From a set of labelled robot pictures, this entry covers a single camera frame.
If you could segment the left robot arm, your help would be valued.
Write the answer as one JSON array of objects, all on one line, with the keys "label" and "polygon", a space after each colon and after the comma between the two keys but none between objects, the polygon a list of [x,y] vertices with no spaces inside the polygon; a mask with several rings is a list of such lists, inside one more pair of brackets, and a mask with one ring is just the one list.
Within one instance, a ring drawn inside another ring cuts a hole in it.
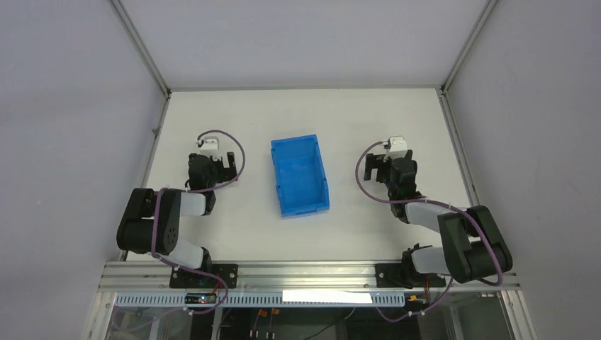
[{"label": "left robot arm", "polygon": [[214,188],[237,175],[235,154],[222,157],[189,155],[187,184],[191,189],[135,188],[116,233],[118,248],[136,254],[157,255],[177,266],[211,271],[210,252],[179,236],[182,217],[208,216],[216,203]]}]

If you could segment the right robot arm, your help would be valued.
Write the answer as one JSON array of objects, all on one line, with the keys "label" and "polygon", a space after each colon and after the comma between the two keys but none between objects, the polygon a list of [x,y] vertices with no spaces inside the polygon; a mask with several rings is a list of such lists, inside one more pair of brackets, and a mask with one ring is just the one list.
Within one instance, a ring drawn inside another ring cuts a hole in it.
[{"label": "right robot arm", "polygon": [[491,211],[484,205],[458,208],[427,198],[417,189],[417,162],[412,151],[399,157],[365,151],[358,163],[364,174],[356,182],[375,179],[385,185],[397,220],[436,232],[441,246],[416,244],[393,264],[378,265],[376,272],[392,287],[441,287],[446,278],[458,283],[479,281],[499,286],[513,267],[510,250]]}]

